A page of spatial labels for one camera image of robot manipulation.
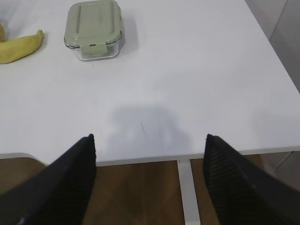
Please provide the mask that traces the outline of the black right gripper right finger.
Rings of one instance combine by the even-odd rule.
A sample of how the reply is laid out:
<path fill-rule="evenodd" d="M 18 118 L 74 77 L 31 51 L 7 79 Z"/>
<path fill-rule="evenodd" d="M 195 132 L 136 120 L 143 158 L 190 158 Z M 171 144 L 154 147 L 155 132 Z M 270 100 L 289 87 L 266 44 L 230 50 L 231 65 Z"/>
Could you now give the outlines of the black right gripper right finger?
<path fill-rule="evenodd" d="M 203 175 L 222 225 L 298 225 L 300 193 L 208 134 Z"/>

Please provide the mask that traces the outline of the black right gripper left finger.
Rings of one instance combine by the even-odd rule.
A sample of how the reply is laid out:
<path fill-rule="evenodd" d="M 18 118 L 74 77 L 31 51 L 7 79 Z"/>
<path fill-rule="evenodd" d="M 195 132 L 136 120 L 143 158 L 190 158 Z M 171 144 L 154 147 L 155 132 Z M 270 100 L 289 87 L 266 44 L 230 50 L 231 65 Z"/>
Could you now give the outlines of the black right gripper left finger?
<path fill-rule="evenodd" d="M 0 197 L 2 225 L 80 225 L 96 176 L 94 136 Z"/>

